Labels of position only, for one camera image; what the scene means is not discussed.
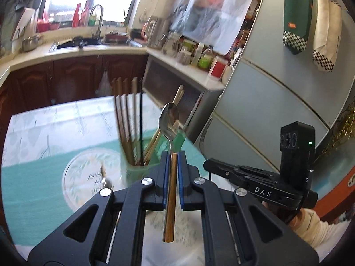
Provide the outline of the person's right hand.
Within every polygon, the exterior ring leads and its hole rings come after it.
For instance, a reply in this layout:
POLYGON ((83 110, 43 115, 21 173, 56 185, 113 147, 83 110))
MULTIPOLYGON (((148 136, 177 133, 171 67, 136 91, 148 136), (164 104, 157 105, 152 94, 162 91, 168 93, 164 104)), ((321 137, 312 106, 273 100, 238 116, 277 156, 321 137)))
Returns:
POLYGON ((302 208, 288 226, 313 248, 318 244, 319 220, 315 212, 302 208))

